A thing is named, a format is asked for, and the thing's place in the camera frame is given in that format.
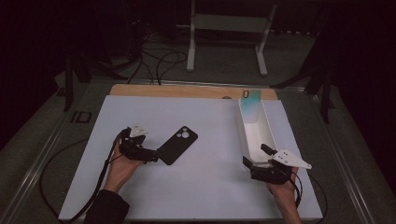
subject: white metal frame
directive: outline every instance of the white metal frame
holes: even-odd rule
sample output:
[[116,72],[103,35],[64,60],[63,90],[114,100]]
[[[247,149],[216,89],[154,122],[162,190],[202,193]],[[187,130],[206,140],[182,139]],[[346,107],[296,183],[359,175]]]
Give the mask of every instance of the white metal frame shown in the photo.
[[195,60],[195,29],[205,30],[222,30],[222,31],[239,31],[262,33],[262,42],[256,46],[255,51],[257,55],[257,62],[260,68],[260,74],[267,76],[267,68],[265,66],[262,51],[267,41],[268,34],[271,29],[272,20],[276,12],[276,5],[272,5],[270,14],[267,18],[253,18],[253,17],[235,17],[235,16],[221,16],[221,15],[207,15],[195,13],[195,0],[191,0],[191,26],[190,26],[190,47],[187,60],[187,70],[192,72],[194,70]]

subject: dark background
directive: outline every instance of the dark background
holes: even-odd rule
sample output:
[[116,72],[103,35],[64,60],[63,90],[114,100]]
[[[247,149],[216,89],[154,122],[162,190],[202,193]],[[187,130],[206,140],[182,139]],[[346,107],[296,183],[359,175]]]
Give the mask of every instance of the dark background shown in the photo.
[[[130,2],[134,3],[131,11],[142,22],[162,27],[170,36],[176,34],[176,24],[189,24],[189,1]],[[213,1],[203,1],[197,9],[209,13],[223,10],[224,14],[260,14],[241,8],[262,3],[234,3],[221,9]],[[57,91],[53,78],[64,70],[68,43],[101,60],[106,59],[110,49],[91,1],[5,0],[0,4],[0,148],[3,148]],[[318,35],[321,31],[304,67],[320,64],[327,55],[334,56],[332,84],[340,89],[393,192],[396,192],[396,180],[392,178],[392,171],[396,170],[395,15],[392,1],[364,0],[354,5],[320,1],[284,3],[278,6],[272,27],[277,34]]]

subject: person's left hand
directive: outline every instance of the person's left hand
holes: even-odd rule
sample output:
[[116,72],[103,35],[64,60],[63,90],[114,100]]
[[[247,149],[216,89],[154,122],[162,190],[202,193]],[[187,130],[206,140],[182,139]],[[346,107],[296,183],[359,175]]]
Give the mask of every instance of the person's left hand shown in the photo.
[[143,161],[132,161],[121,155],[120,139],[117,140],[111,160],[104,189],[118,193]]

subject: floor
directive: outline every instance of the floor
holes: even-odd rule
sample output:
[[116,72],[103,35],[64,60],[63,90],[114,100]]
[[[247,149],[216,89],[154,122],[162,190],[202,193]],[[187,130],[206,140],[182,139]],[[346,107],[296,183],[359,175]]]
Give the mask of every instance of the floor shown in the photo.
[[[314,37],[307,35],[271,34],[263,54],[267,77],[259,74],[253,49],[256,36],[241,34],[201,32],[193,72],[186,70],[182,53],[169,54],[163,58],[168,63],[159,63],[158,58],[167,53],[187,53],[185,32],[180,30],[176,40],[152,35],[143,47],[144,63],[130,83],[157,84],[156,76],[163,75],[160,80],[163,85],[268,88],[296,75],[315,42]],[[130,77],[138,66],[135,63],[119,73]],[[326,124],[318,113],[318,97],[304,93],[307,81],[301,80],[276,93],[285,106],[304,158],[316,167],[310,174],[324,189],[325,194],[314,184],[322,212],[327,210],[322,223],[396,223],[396,200],[336,87],[332,87],[331,123]],[[113,84],[125,82],[95,70],[90,83],[79,83],[75,78],[75,101],[68,113],[63,112],[64,98],[54,95],[14,136],[0,153],[1,223],[57,222],[44,204],[40,189],[54,212],[59,212],[104,97]],[[62,76],[59,83],[63,85]],[[92,120],[73,122],[75,111],[92,113]],[[47,166],[51,156],[53,160]],[[282,220],[261,223],[282,223]]]

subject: smartphone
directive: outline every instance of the smartphone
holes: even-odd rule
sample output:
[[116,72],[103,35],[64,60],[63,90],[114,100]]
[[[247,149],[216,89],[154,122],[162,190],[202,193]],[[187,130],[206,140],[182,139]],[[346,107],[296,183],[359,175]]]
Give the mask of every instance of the smartphone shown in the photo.
[[165,164],[172,165],[197,138],[198,134],[193,132],[190,128],[186,126],[181,127],[160,147],[160,159],[165,162]]

